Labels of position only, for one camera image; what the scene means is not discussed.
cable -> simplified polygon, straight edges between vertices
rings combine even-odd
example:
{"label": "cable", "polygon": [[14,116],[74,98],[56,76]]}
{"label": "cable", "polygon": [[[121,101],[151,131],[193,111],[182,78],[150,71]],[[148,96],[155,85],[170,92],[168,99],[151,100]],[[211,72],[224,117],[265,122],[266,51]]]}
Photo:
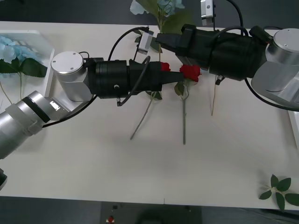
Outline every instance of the cable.
{"label": "cable", "polygon": [[281,28],[281,27],[265,26],[265,27],[263,28],[263,30],[268,29],[268,28],[283,29],[283,28]]}
{"label": "cable", "polygon": [[79,54],[82,54],[82,53],[86,53],[87,54],[87,60],[89,60],[89,53],[87,51],[81,51],[81,52],[79,52]]}
{"label": "cable", "polygon": [[141,72],[141,75],[139,76],[137,82],[135,83],[135,85],[134,85],[132,91],[129,93],[129,95],[127,95],[127,97],[126,97],[122,102],[117,102],[117,106],[122,106],[122,105],[124,105],[124,104],[128,101],[128,99],[130,99],[130,97],[133,95],[133,93],[136,91],[137,87],[139,86],[140,82],[142,81],[143,76],[145,75],[146,69],[147,69],[148,66],[149,66],[149,63],[150,63],[150,56],[147,56],[147,57],[144,59],[144,61],[142,62],[142,64],[144,64],[144,63],[145,63],[145,66],[144,66],[144,68],[143,68],[143,70],[142,70],[142,72]]}
{"label": "cable", "polygon": [[226,1],[228,1],[229,3],[231,3],[235,7],[235,9],[237,10],[238,15],[239,15],[240,26],[244,27],[244,25],[243,25],[243,16],[242,16],[241,10],[238,7],[238,5],[233,0],[226,0]]}
{"label": "cable", "polygon": [[121,37],[118,38],[118,40],[115,42],[114,46],[112,47],[111,52],[110,52],[110,55],[109,55],[109,58],[108,58],[108,61],[111,60],[113,51],[114,51],[114,49],[116,48],[117,44],[122,40],[122,38],[124,38],[126,35],[128,35],[129,33],[133,32],[133,31],[135,31],[135,30],[142,30],[142,31],[144,31],[144,32],[148,32],[149,29],[150,29],[149,27],[136,27],[136,28],[133,28],[133,29],[128,30],[126,33],[124,33],[123,35],[121,35]]}
{"label": "cable", "polygon": [[249,36],[247,30],[246,30],[244,27],[241,27],[241,26],[227,27],[227,28],[223,29],[222,31],[216,33],[216,34],[212,37],[211,44],[213,44],[213,45],[216,44],[216,41],[217,41],[218,37],[219,37],[221,34],[226,33],[227,31],[230,31],[230,30],[233,30],[233,29],[243,30],[244,33],[245,33],[245,35],[246,35],[246,36]]}
{"label": "cable", "polygon": [[92,99],[91,99],[91,100],[90,100],[84,107],[82,107],[80,110],[78,110],[78,111],[75,112],[74,114],[72,114],[72,115],[70,115],[70,116],[68,116],[68,117],[66,117],[66,118],[62,118],[62,119],[59,120],[59,121],[55,121],[55,122],[53,122],[53,123],[46,124],[46,125],[43,126],[43,128],[45,128],[45,127],[49,127],[49,126],[52,126],[52,125],[59,124],[59,123],[61,123],[61,122],[64,122],[64,121],[66,121],[66,120],[69,120],[69,119],[75,117],[76,115],[80,114],[83,110],[85,110],[90,104],[92,104],[92,102],[93,102],[96,98],[97,98],[97,96],[93,97],[93,98],[92,98]]}
{"label": "cable", "polygon": [[138,42],[137,47],[136,47],[136,52],[135,52],[133,61],[135,61],[135,59],[136,59],[136,56],[137,56],[137,52],[138,52],[138,48],[139,48],[139,44],[140,44],[141,38],[142,38],[142,35],[141,35],[140,38],[139,38],[139,42]]}
{"label": "cable", "polygon": [[253,90],[253,88],[252,88],[251,85],[249,84],[247,78],[245,78],[245,82],[246,82],[246,85],[248,86],[249,90],[253,93],[253,95],[255,95],[259,100],[263,101],[264,103],[266,103],[266,104],[268,104],[268,105],[270,105],[270,106],[279,108],[279,109],[283,109],[283,110],[287,110],[287,111],[295,111],[295,112],[299,112],[299,109],[294,109],[294,108],[291,108],[291,107],[281,106],[281,105],[278,105],[278,104],[274,104],[274,103],[272,103],[272,102],[269,102],[268,100],[265,100],[265,99],[262,98],[260,95],[258,95],[257,92],[255,92],[255,91]]}

flower stem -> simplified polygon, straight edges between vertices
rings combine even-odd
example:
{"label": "flower stem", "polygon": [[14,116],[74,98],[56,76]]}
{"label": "flower stem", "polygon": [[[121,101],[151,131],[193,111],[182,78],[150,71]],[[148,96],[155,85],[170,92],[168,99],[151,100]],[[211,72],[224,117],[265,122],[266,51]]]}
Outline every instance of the flower stem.
{"label": "flower stem", "polygon": [[186,144],[186,100],[189,97],[189,90],[188,90],[189,85],[186,85],[186,90],[187,90],[187,96],[182,99],[183,100],[183,144]]}
{"label": "flower stem", "polygon": [[213,116],[213,114],[214,114],[214,104],[215,104],[215,98],[216,98],[216,79],[217,79],[217,76],[215,76],[214,97],[213,97],[213,104],[212,104],[211,116]]}
{"label": "flower stem", "polygon": [[149,105],[148,105],[148,107],[146,108],[146,111],[145,111],[145,113],[144,113],[144,115],[143,115],[143,117],[142,117],[141,121],[139,122],[139,124],[138,124],[137,128],[135,129],[134,133],[132,134],[132,136],[131,136],[130,140],[132,140],[132,139],[134,138],[134,136],[135,136],[136,132],[138,131],[138,129],[139,129],[139,127],[140,127],[141,123],[143,122],[143,120],[144,120],[144,118],[145,118],[146,114],[147,114],[147,113],[148,113],[148,111],[149,111],[150,105],[151,105],[151,103],[153,102],[155,95],[156,95],[156,92],[155,92],[155,94],[154,94],[153,96],[152,96],[152,95],[150,95],[150,102],[149,102]]}
{"label": "flower stem", "polygon": [[3,91],[3,93],[4,93],[4,95],[5,95],[5,96],[6,96],[6,98],[9,100],[10,104],[13,104],[13,103],[11,102],[11,100],[9,99],[8,95],[6,94],[6,92],[4,91],[4,89],[3,89],[3,87],[2,87],[2,83],[1,83],[1,82],[0,82],[0,86],[1,86],[1,89],[2,89],[2,91]]}
{"label": "flower stem", "polygon": [[20,76],[20,100],[22,100],[22,73],[18,72]]}

metal cylinder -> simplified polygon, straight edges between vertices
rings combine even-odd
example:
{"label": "metal cylinder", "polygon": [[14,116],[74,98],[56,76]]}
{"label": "metal cylinder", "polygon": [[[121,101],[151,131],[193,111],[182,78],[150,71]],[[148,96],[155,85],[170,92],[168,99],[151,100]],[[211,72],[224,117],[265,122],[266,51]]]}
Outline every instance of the metal cylinder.
{"label": "metal cylinder", "polygon": [[278,31],[267,48],[272,60],[288,65],[299,65],[299,29]]}
{"label": "metal cylinder", "polygon": [[267,91],[284,90],[299,71],[299,29],[288,28],[278,31],[266,49],[270,76],[265,80]]}
{"label": "metal cylinder", "polygon": [[89,90],[87,69],[83,67],[83,57],[74,51],[56,55],[51,66],[67,97],[72,101],[89,101],[92,94]]}
{"label": "metal cylinder", "polygon": [[[37,95],[41,96],[35,91],[28,98]],[[6,108],[0,114],[0,159],[11,154],[28,137],[40,132],[44,124],[45,122],[22,100]]]}

artificial rose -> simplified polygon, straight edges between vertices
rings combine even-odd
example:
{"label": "artificial rose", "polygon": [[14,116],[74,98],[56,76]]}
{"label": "artificial rose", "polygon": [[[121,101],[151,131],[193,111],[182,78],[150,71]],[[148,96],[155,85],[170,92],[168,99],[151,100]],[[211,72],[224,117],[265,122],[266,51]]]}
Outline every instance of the artificial rose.
{"label": "artificial rose", "polygon": [[188,78],[194,82],[198,82],[198,77],[201,75],[200,67],[197,65],[190,66],[183,64],[179,71],[183,72],[184,78]]}
{"label": "artificial rose", "polygon": [[161,62],[161,71],[170,71],[169,64]]}

leaf sprig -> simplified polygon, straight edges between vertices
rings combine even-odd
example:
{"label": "leaf sprig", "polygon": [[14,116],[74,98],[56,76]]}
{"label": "leaf sprig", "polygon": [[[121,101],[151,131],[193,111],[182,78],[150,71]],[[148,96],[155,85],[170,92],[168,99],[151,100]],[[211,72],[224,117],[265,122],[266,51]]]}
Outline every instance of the leaf sprig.
{"label": "leaf sprig", "polygon": [[291,186],[291,178],[285,178],[281,181],[273,174],[271,177],[271,187],[269,190],[262,193],[259,197],[261,200],[266,200],[271,197],[272,193],[276,195],[276,202],[280,210],[285,210],[285,201],[299,206],[299,194],[285,193]]}

